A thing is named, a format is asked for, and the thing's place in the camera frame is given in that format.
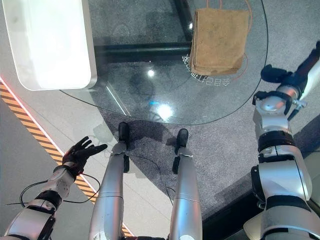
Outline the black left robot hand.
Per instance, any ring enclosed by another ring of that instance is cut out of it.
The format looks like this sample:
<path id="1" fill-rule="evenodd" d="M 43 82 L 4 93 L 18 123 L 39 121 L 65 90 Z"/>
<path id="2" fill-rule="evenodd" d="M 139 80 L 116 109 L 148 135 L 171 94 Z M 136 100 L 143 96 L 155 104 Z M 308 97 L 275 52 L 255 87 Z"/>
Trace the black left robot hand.
<path id="1" fill-rule="evenodd" d="M 84 167 L 89 157 L 104 151 L 107 147 L 107 144 L 95 146 L 89 137 L 85 136 L 64 154 L 62 166 L 76 178 L 84 172 Z"/>

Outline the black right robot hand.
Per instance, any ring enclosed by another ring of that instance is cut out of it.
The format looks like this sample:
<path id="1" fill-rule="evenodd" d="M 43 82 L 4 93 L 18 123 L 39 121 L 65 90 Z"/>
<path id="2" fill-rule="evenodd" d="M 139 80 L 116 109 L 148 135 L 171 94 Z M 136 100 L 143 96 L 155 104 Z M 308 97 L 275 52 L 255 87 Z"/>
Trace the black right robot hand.
<path id="1" fill-rule="evenodd" d="M 304 99 L 320 83 L 320 42 L 295 72 L 266 65 L 260 72 L 261 79 L 269 83 L 280 83 L 297 90 L 297 98 Z"/>

